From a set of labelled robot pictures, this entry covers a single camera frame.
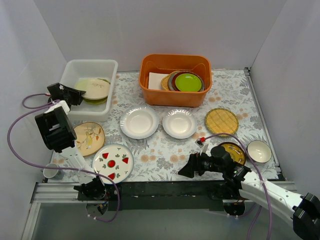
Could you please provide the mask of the round woven bamboo mat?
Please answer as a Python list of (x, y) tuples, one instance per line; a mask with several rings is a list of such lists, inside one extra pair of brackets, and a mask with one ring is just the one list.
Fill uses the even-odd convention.
[(235, 134), (239, 129), (237, 116), (228, 109), (211, 109), (204, 118), (206, 128), (213, 134)]

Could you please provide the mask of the pale green cream plate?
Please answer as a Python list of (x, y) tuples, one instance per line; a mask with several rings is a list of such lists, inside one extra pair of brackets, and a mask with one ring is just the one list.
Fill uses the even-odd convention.
[(84, 99), (100, 100), (108, 96), (111, 84), (98, 78), (87, 78), (77, 82), (74, 86), (76, 90), (85, 91), (82, 95)]

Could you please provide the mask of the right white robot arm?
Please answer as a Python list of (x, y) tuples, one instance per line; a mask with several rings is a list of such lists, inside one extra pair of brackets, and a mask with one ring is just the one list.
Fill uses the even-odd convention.
[(190, 154), (188, 162), (178, 174), (192, 179), (195, 174), (202, 176), (205, 172), (221, 173), (230, 198), (242, 197), (270, 210), (292, 225), (293, 231), (301, 239), (320, 238), (320, 200), (316, 195), (301, 195), (260, 179), (249, 167), (233, 161), (223, 146), (213, 147), (210, 154)]

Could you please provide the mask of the tan bird pattern plate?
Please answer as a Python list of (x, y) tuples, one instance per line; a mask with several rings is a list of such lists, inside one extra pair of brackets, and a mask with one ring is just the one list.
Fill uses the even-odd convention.
[(74, 128), (75, 145), (83, 157), (95, 154), (105, 144), (105, 133), (96, 122), (84, 122)]

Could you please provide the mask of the green polka dot plate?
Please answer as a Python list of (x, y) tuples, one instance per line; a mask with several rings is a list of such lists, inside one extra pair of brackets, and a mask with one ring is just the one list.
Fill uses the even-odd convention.
[[(98, 80), (102, 80), (102, 81), (105, 81), (107, 82), (109, 85), (111, 84), (109, 80), (107, 79), (103, 79), (103, 78), (97, 78)], [(87, 99), (87, 98), (84, 98), (83, 100), (87, 103), (87, 104), (91, 104), (91, 105), (100, 105), (100, 104), (103, 104), (107, 101), (108, 99), (108, 96), (105, 97), (105, 98), (102, 98), (102, 99)]]

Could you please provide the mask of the white watermelon pattern plate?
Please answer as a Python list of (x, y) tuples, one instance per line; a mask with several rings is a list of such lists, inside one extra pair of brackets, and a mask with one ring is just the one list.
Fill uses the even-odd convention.
[(111, 179), (115, 184), (123, 182), (132, 172), (134, 156), (122, 144), (113, 143), (101, 148), (94, 156), (92, 168), (96, 173)]

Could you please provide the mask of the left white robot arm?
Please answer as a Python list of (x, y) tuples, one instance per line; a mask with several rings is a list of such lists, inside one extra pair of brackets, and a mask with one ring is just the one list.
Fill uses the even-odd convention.
[(48, 149), (59, 153), (71, 168), (76, 169), (79, 185), (75, 190), (91, 199), (103, 199), (107, 193), (106, 187), (77, 148), (76, 132), (68, 118), (70, 107), (80, 105), (85, 91), (76, 90), (61, 83), (51, 84), (47, 90), (51, 100), (58, 103), (35, 116), (44, 144)]

